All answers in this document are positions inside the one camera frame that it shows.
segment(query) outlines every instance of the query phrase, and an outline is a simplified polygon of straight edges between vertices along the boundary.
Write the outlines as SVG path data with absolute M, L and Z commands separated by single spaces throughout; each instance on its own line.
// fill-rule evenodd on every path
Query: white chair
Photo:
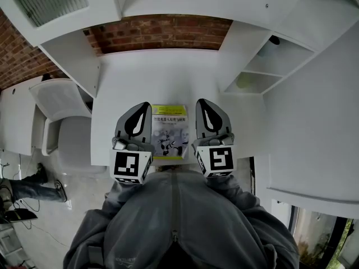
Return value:
M 43 81 L 29 88 L 45 121 L 42 154 L 58 149 L 59 165 L 64 173 L 97 174 L 106 166 L 91 165 L 91 110 L 85 104 L 86 93 L 79 92 L 70 79 Z

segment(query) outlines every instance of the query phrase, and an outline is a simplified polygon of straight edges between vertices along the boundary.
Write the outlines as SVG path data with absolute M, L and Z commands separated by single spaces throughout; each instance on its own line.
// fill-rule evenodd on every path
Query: shoe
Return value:
M 59 180 L 55 181 L 55 189 L 58 191 L 58 193 L 61 196 L 62 202 L 66 202 L 67 201 L 67 196 L 66 196 L 66 192 L 63 189 L 62 183 Z
M 40 182 L 41 184 L 48 182 L 46 169 L 43 166 L 43 164 L 41 164 L 41 163 L 38 163 L 38 169 L 36 171 L 36 176 L 38 176 L 39 180 L 41 180 L 41 182 Z

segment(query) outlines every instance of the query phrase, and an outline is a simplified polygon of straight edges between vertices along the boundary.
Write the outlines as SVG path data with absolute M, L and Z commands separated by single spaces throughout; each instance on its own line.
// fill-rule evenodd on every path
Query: white wall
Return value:
M 348 217 L 359 215 L 358 89 L 356 23 L 264 95 L 268 187 L 280 189 L 282 197 L 297 193 L 289 198 L 297 206 Z
M 289 222 L 291 220 L 292 206 L 280 202 L 277 200 L 271 200 L 271 212 L 276 218 L 278 218 L 287 228 L 289 227 Z

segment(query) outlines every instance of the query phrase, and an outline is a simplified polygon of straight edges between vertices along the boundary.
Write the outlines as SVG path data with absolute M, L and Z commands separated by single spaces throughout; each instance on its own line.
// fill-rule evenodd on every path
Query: book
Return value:
M 184 105 L 152 105 L 154 159 L 185 159 L 190 131 Z

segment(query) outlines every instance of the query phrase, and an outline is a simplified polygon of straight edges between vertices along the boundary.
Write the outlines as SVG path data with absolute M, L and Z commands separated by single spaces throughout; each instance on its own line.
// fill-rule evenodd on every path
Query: person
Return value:
M 289 230 L 234 176 L 189 170 L 115 182 L 89 210 L 63 268 L 298 268 Z
M 43 187 L 48 182 L 45 167 L 39 163 L 35 174 L 22 180 L 0 179 L 0 199 L 3 211 L 7 211 L 13 204 L 22 198 L 66 202 L 66 192 L 60 181 L 55 180 L 55 188 Z

